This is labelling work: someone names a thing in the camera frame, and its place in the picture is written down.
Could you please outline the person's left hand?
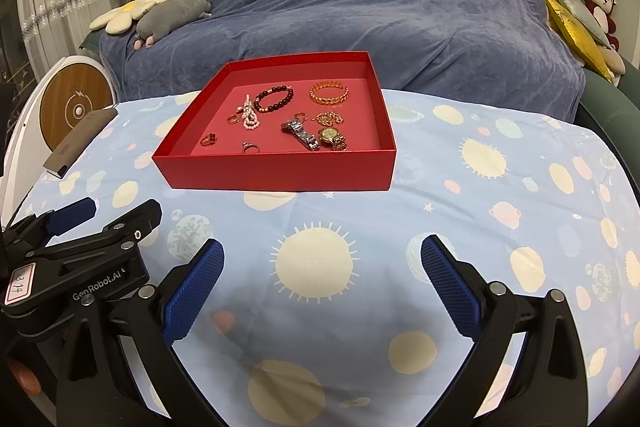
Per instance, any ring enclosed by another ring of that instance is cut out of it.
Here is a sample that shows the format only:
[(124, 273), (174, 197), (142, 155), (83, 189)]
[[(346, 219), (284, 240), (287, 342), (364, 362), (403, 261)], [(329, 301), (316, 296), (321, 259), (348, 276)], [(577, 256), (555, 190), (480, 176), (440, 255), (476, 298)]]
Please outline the person's left hand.
[(12, 374), (26, 395), (29, 395), (30, 397), (40, 395), (42, 392), (40, 382), (30, 369), (28, 369), (24, 364), (12, 359), (7, 359), (6, 363), (8, 363), (9, 369), (11, 369)]

